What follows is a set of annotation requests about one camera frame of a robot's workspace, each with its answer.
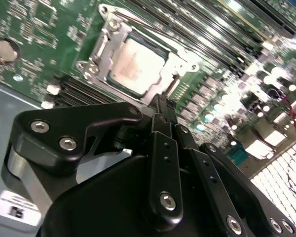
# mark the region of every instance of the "hole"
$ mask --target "hole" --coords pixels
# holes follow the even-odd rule
[[[108,9],[104,6],[104,7],[102,7],[102,13],[107,13],[108,12]]]
[[[231,224],[235,229],[239,228],[239,226],[237,225],[237,223],[235,221],[231,221]]]
[[[170,206],[172,204],[171,203],[171,200],[169,199],[168,196],[165,196],[163,199],[166,201],[166,203],[167,203],[168,206]]]
[[[39,122],[39,123],[36,124],[36,128],[37,129],[44,129],[45,125],[43,123]]]
[[[168,164],[170,164],[171,163],[171,160],[170,160],[170,158],[168,158],[168,157],[164,157],[163,158]]]
[[[203,164],[206,165],[206,166],[209,166],[208,162],[203,160]]]
[[[211,176],[211,177],[209,177],[209,178],[211,179],[211,181],[212,181],[214,184],[217,183],[217,180],[216,180],[213,176]]]

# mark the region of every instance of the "electronic component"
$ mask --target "electronic component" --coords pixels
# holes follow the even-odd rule
[[[143,95],[152,84],[157,84],[165,60],[133,39],[127,39],[115,51],[110,78],[126,88]]]
[[[214,101],[211,106],[213,107],[214,111],[221,113],[223,112],[223,105],[217,101]]]
[[[198,105],[196,105],[195,103],[193,103],[193,102],[188,102],[187,104],[186,104],[186,107],[189,109],[189,110],[191,110],[191,111],[194,111],[194,112],[198,112],[198,110],[199,110],[199,107],[198,107]]]
[[[50,94],[52,95],[58,95],[58,93],[60,92],[61,88],[59,85],[55,85],[55,84],[49,84],[47,86],[46,89]]]
[[[266,119],[260,118],[254,127],[237,134],[246,152],[258,159],[270,159],[286,136],[277,131]]]
[[[208,103],[208,99],[204,98],[203,96],[199,94],[194,94],[192,96],[192,100],[196,102],[200,107],[205,106]]]
[[[209,88],[211,88],[212,90],[216,90],[219,87],[221,87],[221,83],[217,80],[215,80],[212,77],[207,77],[207,79],[205,80],[205,83],[208,85]]]
[[[257,78],[259,78],[261,81],[263,81],[263,79],[268,76],[269,74],[264,72],[264,71],[258,71],[257,72]]]
[[[277,79],[285,88],[287,88],[289,91],[295,91],[296,90],[296,85],[294,85],[292,82],[285,78],[278,78]]]
[[[206,126],[200,121],[195,122],[194,126],[195,126],[196,130],[199,132],[206,130]]]
[[[202,116],[205,122],[212,122],[214,120],[214,115],[209,111],[202,112]]]
[[[259,118],[264,115],[263,111],[269,111],[269,106],[261,101],[253,92],[241,101],[243,106],[250,112],[256,114]]]
[[[20,47],[10,39],[0,40],[0,62],[15,62],[20,58]]]
[[[140,107],[173,87],[174,72],[185,74],[187,62],[162,39],[153,39],[117,15],[102,16],[106,22],[89,61],[76,64],[86,80]]]
[[[272,74],[272,76],[274,77],[279,77],[281,76],[285,71],[280,68],[280,67],[277,67],[276,65],[274,65],[273,63],[266,63],[263,68],[269,72],[270,74]]]
[[[201,86],[198,91],[206,98],[210,98],[215,94],[215,92],[213,90],[211,90],[210,88],[208,88],[204,85]]]
[[[181,116],[183,116],[186,120],[191,120],[193,119],[193,117],[195,116],[195,114],[193,114],[192,112],[186,110],[186,109],[182,109],[181,111]]]
[[[296,38],[282,37],[295,32],[296,9],[271,0],[2,0],[0,83],[44,108],[162,94],[198,141],[226,148],[226,118],[238,133],[296,98]]]
[[[232,130],[236,130],[238,128],[237,120],[235,118],[227,118],[226,121]]]

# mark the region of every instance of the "capacitor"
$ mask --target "capacitor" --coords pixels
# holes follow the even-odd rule
[[[226,136],[227,136],[227,139],[228,139],[229,143],[230,143],[232,146],[237,145],[237,141],[236,141],[236,139],[235,139],[230,133],[226,133]]]
[[[287,88],[289,91],[295,91],[296,85],[294,85],[291,81],[280,77],[277,79],[285,88]]]
[[[283,68],[277,67],[273,63],[266,63],[263,68],[274,77],[280,77],[285,72]]]
[[[260,80],[263,80],[266,76],[268,76],[269,74],[264,72],[264,71],[258,71],[257,72],[257,78],[259,78]]]
[[[216,111],[218,113],[221,113],[223,111],[223,105],[218,103],[217,101],[213,102],[211,105],[212,105],[214,111]]]
[[[234,118],[227,118],[226,119],[229,127],[232,129],[232,130],[236,130],[238,128],[237,126],[237,120],[234,119]]]
[[[258,116],[258,118],[261,118],[264,116],[264,113],[259,108],[256,108],[254,110],[254,113]]]
[[[269,111],[270,111],[270,107],[269,107],[265,102],[262,102],[262,103],[260,104],[260,107],[262,108],[262,110],[263,110],[264,112],[269,112]]]
[[[199,132],[205,131],[205,129],[206,129],[206,126],[200,121],[195,122],[194,125],[195,125],[196,130]]]
[[[228,126],[224,126],[224,127],[222,127],[222,129],[225,132],[226,137],[227,137],[230,145],[232,145],[232,146],[237,145],[237,140],[231,134],[230,128]]]
[[[202,116],[204,117],[205,122],[212,122],[215,118],[214,115],[209,111],[204,111]]]
[[[230,101],[230,96],[225,91],[221,91],[219,93],[219,97],[222,99],[224,103],[228,103]]]
[[[20,58],[21,49],[10,39],[0,39],[0,61],[2,63],[15,62]]]
[[[272,70],[276,68],[276,66],[273,63],[266,63],[263,66],[263,69],[266,70],[268,73],[272,74]]]

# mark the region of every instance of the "silver screw head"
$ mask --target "silver screw head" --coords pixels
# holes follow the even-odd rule
[[[31,123],[31,129],[34,132],[46,133],[49,131],[49,125],[48,125],[48,123],[43,122],[43,121],[34,121]]]
[[[117,31],[119,29],[119,27],[120,27],[120,23],[115,19],[112,19],[110,21],[109,25],[110,25],[111,29],[114,30],[114,31]]]
[[[21,75],[19,75],[19,74],[15,74],[15,75],[13,76],[13,79],[14,79],[15,81],[17,81],[17,82],[21,82],[21,81],[23,81],[23,77],[22,77]]]
[[[270,219],[270,222],[271,222],[273,228],[274,228],[278,233],[281,233],[281,232],[282,232],[282,228],[281,228],[281,226],[280,226],[276,221],[274,221],[273,219]]]
[[[239,225],[239,223],[235,218],[233,218],[232,216],[227,216],[227,224],[229,225],[231,230],[234,231],[236,235],[241,235],[242,233],[241,226]]]
[[[208,145],[209,150],[211,150],[211,152],[216,152],[216,149],[213,145]]]
[[[89,72],[92,74],[97,74],[99,72],[99,68],[97,65],[90,65]]]
[[[70,137],[64,137],[60,139],[59,146],[66,151],[72,151],[77,148],[77,143]]]
[[[292,229],[290,224],[288,224],[286,221],[282,221],[282,224],[290,233],[294,233],[294,230]]]
[[[284,9],[288,8],[288,2],[286,0],[280,1],[279,4]]]
[[[184,126],[181,127],[181,130],[184,132],[184,133],[188,133],[188,129]]]
[[[161,205],[169,211],[173,211],[176,208],[176,202],[169,194],[161,194],[160,202]]]

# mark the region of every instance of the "white label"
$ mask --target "white label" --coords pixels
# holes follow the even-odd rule
[[[31,226],[37,226],[41,218],[37,206],[22,196],[7,190],[0,195],[0,216]]]

